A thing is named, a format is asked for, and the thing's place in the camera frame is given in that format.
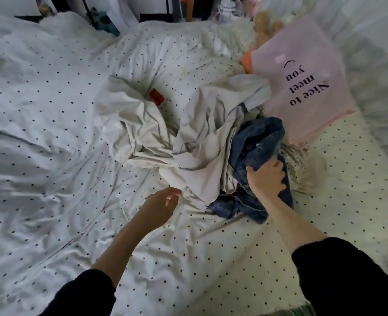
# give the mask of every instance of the hand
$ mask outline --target hand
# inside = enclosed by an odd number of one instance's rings
[[[271,201],[286,188],[281,180],[285,177],[283,163],[273,156],[258,170],[247,166],[248,184],[255,196],[263,201]]]
[[[150,195],[131,220],[142,226],[149,233],[164,225],[172,216],[178,205],[181,190],[167,187]]]

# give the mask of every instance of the red tag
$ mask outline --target red tag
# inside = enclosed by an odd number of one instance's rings
[[[150,91],[149,95],[156,106],[159,106],[165,101],[165,98],[155,88]]]

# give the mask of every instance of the black sleeve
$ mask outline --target black sleeve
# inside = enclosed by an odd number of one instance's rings
[[[107,274],[88,270],[61,287],[40,316],[109,316],[115,303],[114,293],[115,288]]]
[[[328,238],[307,244],[292,260],[318,316],[388,315],[388,276],[349,242]]]

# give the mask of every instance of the dark blue denim pants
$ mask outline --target dark blue denim pants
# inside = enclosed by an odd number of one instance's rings
[[[244,213],[258,223],[263,223],[267,211],[251,191],[247,180],[247,166],[255,171],[273,155],[283,163],[286,173],[282,183],[286,189],[279,194],[280,199],[293,208],[289,179],[285,159],[279,154],[280,144],[285,136],[282,121],[276,117],[265,117],[246,122],[233,137],[229,164],[233,168],[233,176],[240,186],[233,194],[224,192],[209,205],[209,209],[220,217],[232,218],[236,213]]]

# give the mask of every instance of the black curved line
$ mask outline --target black curved line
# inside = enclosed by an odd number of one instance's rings
[[[286,64],[288,64],[289,62],[296,62],[296,61],[295,60],[290,60],[290,61],[286,62]]]

